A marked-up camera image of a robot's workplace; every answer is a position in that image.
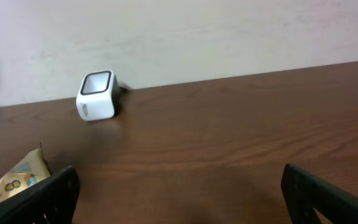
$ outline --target brown wooden surface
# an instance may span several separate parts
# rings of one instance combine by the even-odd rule
[[[39,142],[81,179],[74,223],[290,223],[286,162],[358,195],[358,62],[0,108],[0,177]]]

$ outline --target beige packet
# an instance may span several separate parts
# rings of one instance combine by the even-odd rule
[[[0,202],[50,177],[41,148],[29,152],[0,179]]]

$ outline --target black object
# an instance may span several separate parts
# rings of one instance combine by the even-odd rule
[[[287,164],[281,189],[292,223],[321,223],[313,208],[332,223],[358,223],[358,197]]]
[[[67,167],[0,203],[0,224],[70,224],[80,181]]]

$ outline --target snack bag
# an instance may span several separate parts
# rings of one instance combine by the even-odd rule
[[[50,177],[50,172],[43,161],[41,148],[29,152],[0,179],[0,202],[47,177]]]

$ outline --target small white box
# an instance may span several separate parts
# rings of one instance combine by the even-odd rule
[[[86,75],[76,98],[80,117],[85,121],[112,118],[117,111],[120,88],[111,70]]]

